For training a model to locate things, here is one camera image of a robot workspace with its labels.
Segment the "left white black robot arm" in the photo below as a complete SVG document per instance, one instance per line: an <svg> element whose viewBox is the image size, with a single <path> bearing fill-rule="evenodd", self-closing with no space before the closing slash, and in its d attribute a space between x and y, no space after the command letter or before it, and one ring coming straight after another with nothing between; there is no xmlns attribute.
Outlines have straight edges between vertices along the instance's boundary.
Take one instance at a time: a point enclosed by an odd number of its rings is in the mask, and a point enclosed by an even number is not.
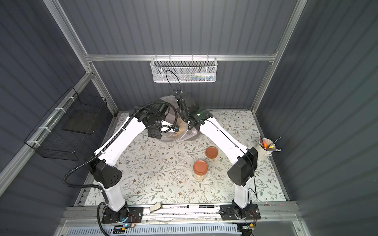
<svg viewBox="0 0 378 236"><path fill-rule="evenodd" d="M162 124L170 108L174 107L162 100L136 107L117 132L95 151L91 173L99 183L106 206L113 212L119 212L127 205L119 184L123 173L115 167L119 157L144 130L148 130L148 137L161 139L163 133L175 126L178 120L176 111L171 124Z"/></svg>

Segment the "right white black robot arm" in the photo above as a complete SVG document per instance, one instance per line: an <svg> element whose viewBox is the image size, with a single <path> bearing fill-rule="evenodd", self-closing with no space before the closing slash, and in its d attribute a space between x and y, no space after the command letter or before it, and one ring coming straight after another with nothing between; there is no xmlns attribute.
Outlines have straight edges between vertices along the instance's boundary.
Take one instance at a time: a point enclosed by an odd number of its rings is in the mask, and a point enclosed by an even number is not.
<svg viewBox="0 0 378 236"><path fill-rule="evenodd" d="M235 186L233 203L238 209L246 209L250 203L250 185L254 182L253 178L257 169L257 150L246 147L232 137L212 113L199 107L188 92L176 89L174 94L178 103L178 113L188 124L188 129L194 128L207 136L232 163L227 175Z"/></svg>

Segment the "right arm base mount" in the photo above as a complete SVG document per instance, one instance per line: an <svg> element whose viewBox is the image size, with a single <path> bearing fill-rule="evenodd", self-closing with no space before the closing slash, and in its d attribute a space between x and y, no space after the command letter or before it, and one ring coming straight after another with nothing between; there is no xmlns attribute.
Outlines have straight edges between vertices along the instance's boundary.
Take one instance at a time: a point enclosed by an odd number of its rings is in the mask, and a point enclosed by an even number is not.
<svg viewBox="0 0 378 236"><path fill-rule="evenodd" d="M245 208L240 208L236 204L220 205L218 214L223 221L228 220L260 220L261 215L257 204L248 204Z"/></svg>

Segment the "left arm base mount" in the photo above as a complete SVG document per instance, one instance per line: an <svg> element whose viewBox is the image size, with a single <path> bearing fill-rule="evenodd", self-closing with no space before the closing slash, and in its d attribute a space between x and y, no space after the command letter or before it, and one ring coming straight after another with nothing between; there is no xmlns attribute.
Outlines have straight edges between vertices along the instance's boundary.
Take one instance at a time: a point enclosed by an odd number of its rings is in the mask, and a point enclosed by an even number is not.
<svg viewBox="0 0 378 236"><path fill-rule="evenodd" d="M115 224L115 223L140 223L143 216L143 207L123 207L120 211L115 212L108 207L102 210L101 223Z"/></svg>

